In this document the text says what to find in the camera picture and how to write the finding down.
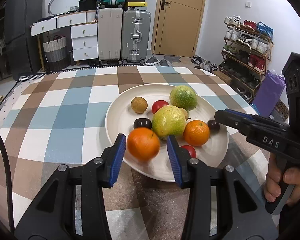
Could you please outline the person's right hand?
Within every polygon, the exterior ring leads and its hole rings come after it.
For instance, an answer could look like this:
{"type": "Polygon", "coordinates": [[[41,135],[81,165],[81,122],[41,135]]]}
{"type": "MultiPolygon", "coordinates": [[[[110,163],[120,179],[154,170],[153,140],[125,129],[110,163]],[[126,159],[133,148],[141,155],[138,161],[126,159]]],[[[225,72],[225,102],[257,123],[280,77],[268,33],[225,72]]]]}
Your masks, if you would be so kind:
{"type": "Polygon", "coordinates": [[[296,204],[300,200],[300,168],[291,167],[282,173],[276,162],[276,155],[271,153],[268,164],[268,173],[266,175],[266,184],[263,191],[267,201],[273,203],[281,194],[279,182],[284,181],[286,184],[292,184],[294,190],[286,201],[289,206],[296,204]]]}

